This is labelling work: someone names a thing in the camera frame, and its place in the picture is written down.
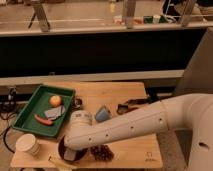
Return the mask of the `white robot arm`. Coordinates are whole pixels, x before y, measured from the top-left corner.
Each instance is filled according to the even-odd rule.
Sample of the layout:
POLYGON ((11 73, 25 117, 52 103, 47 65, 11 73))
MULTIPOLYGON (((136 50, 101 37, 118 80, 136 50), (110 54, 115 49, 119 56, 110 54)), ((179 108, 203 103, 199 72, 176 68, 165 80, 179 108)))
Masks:
POLYGON ((213 171, 213 94, 168 98, 99 124, 73 112, 64 144, 72 150, 168 130, 193 131, 187 171, 213 171))

